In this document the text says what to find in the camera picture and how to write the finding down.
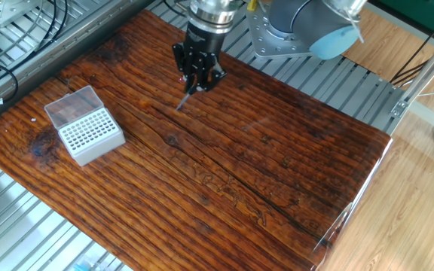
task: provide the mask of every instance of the wooden table surface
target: wooden table surface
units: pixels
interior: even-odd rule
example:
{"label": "wooden table surface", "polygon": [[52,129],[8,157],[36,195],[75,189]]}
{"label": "wooden table surface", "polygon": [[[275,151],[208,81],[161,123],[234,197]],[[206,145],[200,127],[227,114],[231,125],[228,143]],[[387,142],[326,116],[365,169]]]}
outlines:
{"label": "wooden table surface", "polygon": [[[310,269],[390,137],[224,53],[176,111],[183,38],[133,18],[0,117],[0,168],[133,269]],[[79,167],[43,107],[87,85],[127,143]]]}

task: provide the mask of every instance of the dark wood stain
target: dark wood stain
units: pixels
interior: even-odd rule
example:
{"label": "dark wood stain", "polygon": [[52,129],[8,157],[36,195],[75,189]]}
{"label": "dark wood stain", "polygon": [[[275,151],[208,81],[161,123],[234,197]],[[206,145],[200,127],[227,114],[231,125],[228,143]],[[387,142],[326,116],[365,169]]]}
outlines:
{"label": "dark wood stain", "polygon": [[[390,137],[224,53],[176,111],[182,39],[139,14],[0,117],[0,167],[133,269],[309,270]],[[43,107],[88,84],[127,143],[79,167]]]}

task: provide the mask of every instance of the clear plastic lid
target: clear plastic lid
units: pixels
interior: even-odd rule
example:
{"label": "clear plastic lid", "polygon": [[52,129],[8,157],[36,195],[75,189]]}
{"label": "clear plastic lid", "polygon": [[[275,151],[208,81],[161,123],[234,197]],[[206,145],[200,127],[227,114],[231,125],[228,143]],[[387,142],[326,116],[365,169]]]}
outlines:
{"label": "clear plastic lid", "polygon": [[86,86],[79,91],[64,96],[44,107],[56,129],[63,128],[69,123],[90,114],[103,107],[103,102],[98,98],[91,86]]}

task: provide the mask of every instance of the robotic arm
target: robotic arm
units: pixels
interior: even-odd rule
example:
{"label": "robotic arm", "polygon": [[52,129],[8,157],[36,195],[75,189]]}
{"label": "robotic arm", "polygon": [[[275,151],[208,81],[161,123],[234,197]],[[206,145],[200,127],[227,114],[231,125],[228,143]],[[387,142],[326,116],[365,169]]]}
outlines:
{"label": "robotic arm", "polygon": [[[260,11],[259,7],[248,11],[251,34],[257,40],[254,45],[276,49],[268,50],[273,54],[266,56],[258,55],[257,48],[255,52],[259,57],[273,58],[309,54],[321,59],[336,57],[360,36],[356,23],[365,3],[366,0],[273,0],[269,11]],[[239,6],[237,0],[191,0],[185,40],[173,45],[186,93],[177,110],[191,95],[212,90],[227,75],[219,65],[219,53]]]}
{"label": "robotic arm", "polygon": [[197,91],[212,90],[227,74],[219,54],[238,8],[234,0],[191,0],[185,40],[173,45],[186,93],[177,110]]}

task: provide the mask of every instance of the wood grain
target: wood grain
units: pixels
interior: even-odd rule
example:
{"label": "wood grain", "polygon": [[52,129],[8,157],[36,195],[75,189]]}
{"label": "wood grain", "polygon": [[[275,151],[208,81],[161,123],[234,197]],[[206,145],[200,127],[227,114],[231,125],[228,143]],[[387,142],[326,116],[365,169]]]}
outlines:
{"label": "wood grain", "polygon": [[[366,42],[355,44],[347,57],[389,80],[423,41],[371,11],[362,18]],[[427,45],[414,65],[433,53]],[[423,92],[433,91],[434,79]],[[434,96],[418,101],[434,110]],[[405,115],[324,270],[434,270],[433,136],[431,125]]]}
{"label": "wood grain", "polygon": [[[0,167],[134,269],[310,269],[390,137],[225,54],[176,111],[182,39],[138,15],[0,117]],[[127,143],[78,167],[43,107],[88,84]]]}

